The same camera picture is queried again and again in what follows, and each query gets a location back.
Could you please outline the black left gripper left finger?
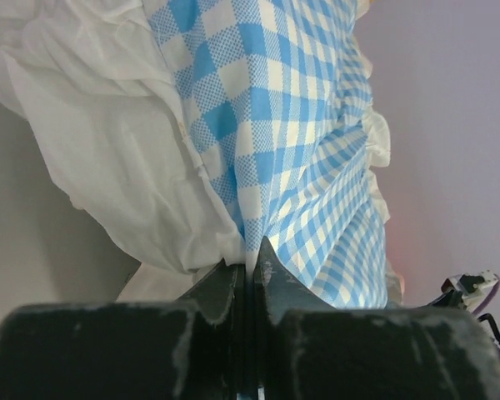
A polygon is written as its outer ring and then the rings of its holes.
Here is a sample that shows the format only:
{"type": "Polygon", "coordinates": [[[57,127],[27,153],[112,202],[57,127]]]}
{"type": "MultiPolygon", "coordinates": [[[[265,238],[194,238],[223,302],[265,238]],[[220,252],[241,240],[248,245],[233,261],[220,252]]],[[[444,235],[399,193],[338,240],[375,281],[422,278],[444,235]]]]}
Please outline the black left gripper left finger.
{"type": "Polygon", "coordinates": [[[245,269],[171,302],[37,304],[0,324],[0,399],[234,399],[245,269]]]}

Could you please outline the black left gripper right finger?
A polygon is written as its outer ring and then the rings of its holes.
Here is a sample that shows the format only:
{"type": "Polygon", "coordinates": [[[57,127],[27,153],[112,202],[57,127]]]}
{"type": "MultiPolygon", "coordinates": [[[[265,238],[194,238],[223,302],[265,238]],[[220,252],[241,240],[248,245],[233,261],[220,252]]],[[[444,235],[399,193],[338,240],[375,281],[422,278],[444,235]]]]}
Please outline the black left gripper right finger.
{"type": "Polygon", "coordinates": [[[268,399],[500,399],[500,352],[467,312],[335,309],[267,238],[253,281],[257,381],[268,399]]]}

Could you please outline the blue gingham mattress pad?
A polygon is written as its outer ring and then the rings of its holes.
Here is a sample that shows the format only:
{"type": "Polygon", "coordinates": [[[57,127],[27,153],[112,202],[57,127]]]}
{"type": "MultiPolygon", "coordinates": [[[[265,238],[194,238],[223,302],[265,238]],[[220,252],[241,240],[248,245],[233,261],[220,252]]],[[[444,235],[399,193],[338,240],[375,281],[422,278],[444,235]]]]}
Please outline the blue gingham mattress pad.
{"type": "Polygon", "coordinates": [[[375,168],[390,133],[353,29],[368,1],[0,1],[0,103],[53,182],[173,300],[280,262],[335,308],[402,296],[375,168]]]}

